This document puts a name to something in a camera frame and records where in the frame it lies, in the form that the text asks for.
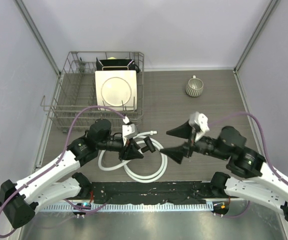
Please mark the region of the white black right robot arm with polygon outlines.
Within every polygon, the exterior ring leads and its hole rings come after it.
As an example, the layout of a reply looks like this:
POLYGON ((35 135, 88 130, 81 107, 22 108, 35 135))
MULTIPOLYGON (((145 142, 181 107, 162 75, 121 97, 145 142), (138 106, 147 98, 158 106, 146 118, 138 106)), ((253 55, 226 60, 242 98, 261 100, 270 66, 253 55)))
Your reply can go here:
POLYGON ((234 127, 225 126, 217 138, 188 122, 169 130, 167 135, 186 139, 177 147, 164 148, 163 154, 181 164, 196 152, 227 161, 232 176, 215 172, 211 189, 215 196, 239 197, 276 211, 288 222, 288 177, 268 164, 268 160, 246 147, 247 139, 234 127))

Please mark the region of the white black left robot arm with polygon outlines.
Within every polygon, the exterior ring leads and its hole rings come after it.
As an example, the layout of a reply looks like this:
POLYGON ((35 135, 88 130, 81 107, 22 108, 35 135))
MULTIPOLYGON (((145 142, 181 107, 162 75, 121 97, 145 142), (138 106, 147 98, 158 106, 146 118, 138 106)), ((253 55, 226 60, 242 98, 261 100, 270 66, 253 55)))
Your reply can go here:
POLYGON ((64 145, 53 161, 31 175, 0 186, 0 214, 10 225, 20 228, 30 222, 44 207, 67 198, 85 198, 91 183, 78 169, 97 158, 100 150, 117 152, 120 160, 142 159, 135 124, 125 121, 120 136, 112 135, 111 122, 97 119, 85 134, 64 145))

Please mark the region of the black elbow hose fitting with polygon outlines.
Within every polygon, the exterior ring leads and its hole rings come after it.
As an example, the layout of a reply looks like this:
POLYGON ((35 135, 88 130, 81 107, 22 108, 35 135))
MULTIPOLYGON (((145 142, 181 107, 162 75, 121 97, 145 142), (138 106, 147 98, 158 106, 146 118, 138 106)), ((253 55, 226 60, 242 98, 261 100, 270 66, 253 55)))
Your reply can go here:
POLYGON ((155 146, 153 145, 152 140, 150 139, 150 137, 145 137, 144 138, 144 143, 146 144, 143 148, 141 148, 141 152, 145 153, 147 151, 150 151, 151 153, 154 153, 156 151, 155 146))

